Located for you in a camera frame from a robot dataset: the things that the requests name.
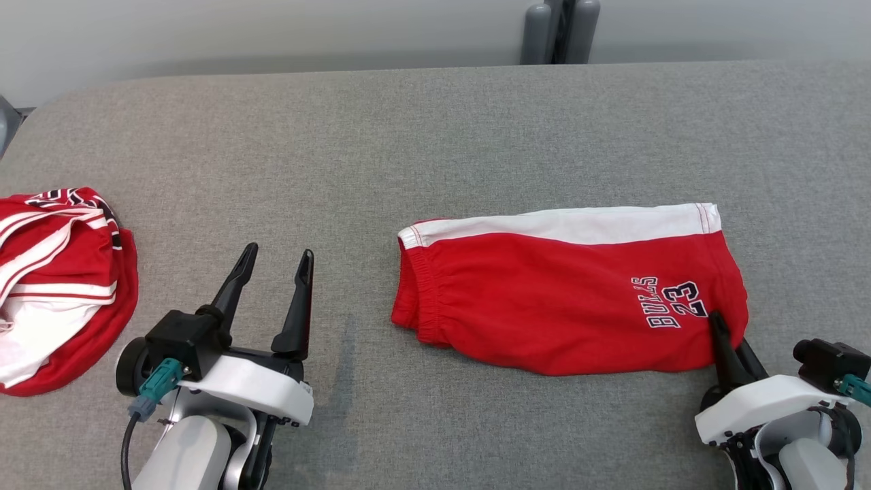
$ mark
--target folded red shorts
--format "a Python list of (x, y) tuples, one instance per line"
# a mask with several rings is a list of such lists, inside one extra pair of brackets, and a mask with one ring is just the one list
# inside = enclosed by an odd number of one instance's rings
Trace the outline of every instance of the folded red shorts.
[(426, 344), (551, 376), (687, 371), (733, 346), (747, 294), (717, 207), (554, 209), (399, 233), (394, 323)]

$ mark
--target gray table surface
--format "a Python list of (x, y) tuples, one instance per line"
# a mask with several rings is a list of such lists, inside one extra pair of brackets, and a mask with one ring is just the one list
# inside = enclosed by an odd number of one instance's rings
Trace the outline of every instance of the gray table surface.
[[(78, 381), (0, 396), (0, 487), (119, 488), (121, 348), (209, 301), (257, 241), (239, 346), (268, 346), (301, 251), (317, 256), (316, 407), (310, 426), (278, 432), (268, 487), (732, 488), (693, 424), (711, 369), (545, 378), (420, 345), (389, 321), (395, 233), (439, 216), (718, 203), (747, 337), (770, 372), (794, 374), (802, 338), (871, 350), (869, 95), (869, 63), (773, 62), (159, 78), (65, 95), (24, 123), (0, 194), (96, 188), (136, 234), (140, 300)], [(134, 472), (159, 428), (134, 434)]]

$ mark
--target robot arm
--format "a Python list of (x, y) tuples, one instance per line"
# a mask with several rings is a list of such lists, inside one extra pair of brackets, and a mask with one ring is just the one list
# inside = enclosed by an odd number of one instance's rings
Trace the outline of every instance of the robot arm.
[(736, 488), (856, 490), (861, 427), (847, 406), (866, 393), (871, 357), (845, 344), (804, 340), (793, 350), (802, 362), (799, 377), (769, 377), (746, 340), (732, 349), (718, 312), (709, 324), (718, 384), (702, 398), (696, 428), (729, 457)]
[[(170, 416), (161, 421), (164, 434), (130, 487), (260, 490), (268, 476), (277, 426), (298, 427), (311, 419), (314, 399), (302, 366), (308, 357), (311, 321), (311, 250), (300, 260), (294, 298), (271, 352), (232, 346), (233, 317), (257, 250), (256, 243), (245, 248), (211, 304), (193, 315), (170, 311), (121, 353), (118, 390), (137, 400), (164, 363), (178, 368), (178, 379), (162, 377), (173, 384), (158, 395), (171, 406)], [(132, 410), (147, 419), (152, 409), (141, 407), (148, 405), (134, 402)], [(233, 423), (222, 424), (219, 418)]]

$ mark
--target white fabric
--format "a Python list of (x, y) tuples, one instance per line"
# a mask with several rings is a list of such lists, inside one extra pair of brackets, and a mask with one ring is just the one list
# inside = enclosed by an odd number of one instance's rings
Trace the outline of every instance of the white fabric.
[(115, 299), (115, 288), (117, 286), (117, 282), (114, 282), (111, 286), (76, 283), (16, 284), (10, 294), (26, 296), (28, 298), (38, 298), (40, 295), (69, 295), (73, 300), (78, 299), (77, 296), (88, 296), (87, 299), (91, 303), (98, 301), (100, 304), (112, 304)]
[(16, 214), (0, 221), (8, 227), (0, 235), (0, 247), (15, 230), (53, 214), (69, 215), (70, 219), (61, 228), (46, 236), (36, 246), (0, 265), (0, 384), (7, 388), (31, 378), (44, 364), (49, 355), (75, 336), (90, 322), (101, 304), (114, 301), (114, 287), (99, 290), (92, 286), (63, 284), (66, 289), (78, 292), (96, 291), (106, 298), (35, 298), (33, 296), (9, 296), (13, 291), (26, 292), (36, 289), (46, 294), (47, 287), (21, 286), (17, 282), (30, 272), (50, 263), (70, 241), (72, 225), (84, 221), (91, 228), (106, 224), (99, 209), (69, 210), (48, 213)]
[(715, 233), (721, 229), (716, 205), (690, 203), (656, 208), (549, 209), (518, 216), (425, 221), (403, 229), (399, 238), (406, 249), (488, 233), (600, 245)]
[(0, 383), (9, 388), (31, 378), (99, 308), (98, 304), (6, 300), (3, 316), (15, 321), (11, 330), (0, 335)]

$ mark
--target red fabric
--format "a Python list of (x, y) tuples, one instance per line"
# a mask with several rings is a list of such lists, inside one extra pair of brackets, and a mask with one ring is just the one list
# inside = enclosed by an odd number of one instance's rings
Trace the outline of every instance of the red fabric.
[(133, 316), (138, 302), (139, 280), (136, 245), (133, 233), (120, 232), (123, 252), (117, 252), (118, 288), (115, 303), (100, 308), (90, 322), (69, 342), (55, 350), (49, 363), (26, 381), (11, 388), (0, 385), (0, 393), (15, 397), (32, 397), (63, 388), (85, 374), (115, 343)]
[[(97, 211), (95, 218), (74, 222), (66, 248), (50, 263), (17, 281), (18, 292), (13, 292), (10, 297), (27, 296), (45, 301), (53, 298), (87, 299), (103, 306), (73, 338), (49, 355), (47, 364), (34, 376), (11, 387), (0, 384), (0, 393), (33, 396), (54, 391), (78, 378), (112, 346), (132, 317), (138, 301), (137, 253), (132, 232), (118, 225), (112, 210), (93, 189), (58, 189), (36, 196), (14, 195), (0, 200), (0, 219), (35, 211), (52, 214), (15, 230), (11, 225), (0, 227), (15, 233), (7, 235), (4, 241), (0, 230), (3, 246), (0, 259), (4, 256), (14, 258), (65, 226), (72, 215), (93, 213), (95, 209), (102, 213)], [(67, 290), (71, 284), (108, 289), (115, 283), (111, 304), (99, 302), (110, 302), (111, 290), (108, 296), (87, 296)], [(42, 289), (25, 292), (30, 286)]]
[[(605, 245), (488, 233), (400, 248), (393, 322), (490, 364), (553, 376), (685, 371), (713, 362), (696, 314), (719, 310), (734, 346), (747, 325), (720, 231)], [(679, 328), (659, 324), (672, 321)]]

